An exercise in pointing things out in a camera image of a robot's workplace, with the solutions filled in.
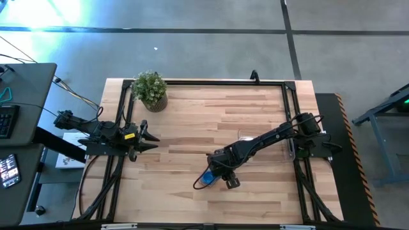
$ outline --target phone screen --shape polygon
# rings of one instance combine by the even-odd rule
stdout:
[[[0,160],[1,184],[8,188],[20,181],[19,169],[14,154]]]

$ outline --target green plant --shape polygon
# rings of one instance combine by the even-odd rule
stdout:
[[[140,99],[146,106],[151,106],[165,95],[166,82],[159,73],[148,70],[135,78],[132,92],[134,100]]]

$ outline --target clear plastic container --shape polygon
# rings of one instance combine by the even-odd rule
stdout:
[[[255,130],[239,130],[239,141],[251,141],[253,138],[263,134]],[[292,162],[295,159],[294,144],[292,139],[282,140],[268,147],[265,147],[251,157],[247,164],[273,164]]]

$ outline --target sticker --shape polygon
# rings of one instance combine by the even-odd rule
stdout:
[[[125,140],[131,139],[134,137],[135,137],[135,134],[128,134],[128,135],[125,135]]]

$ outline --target plant pot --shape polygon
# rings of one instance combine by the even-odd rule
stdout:
[[[159,101],[157,101],[153,105],[147,105],[144,101],[142,101],[142,103],[145,105],[146,109],[148,109],[149,111],[151,111],[151,112],[160,112],[160,111],[164,110],[166,108],[166,106],[167,106],[166,93]]]

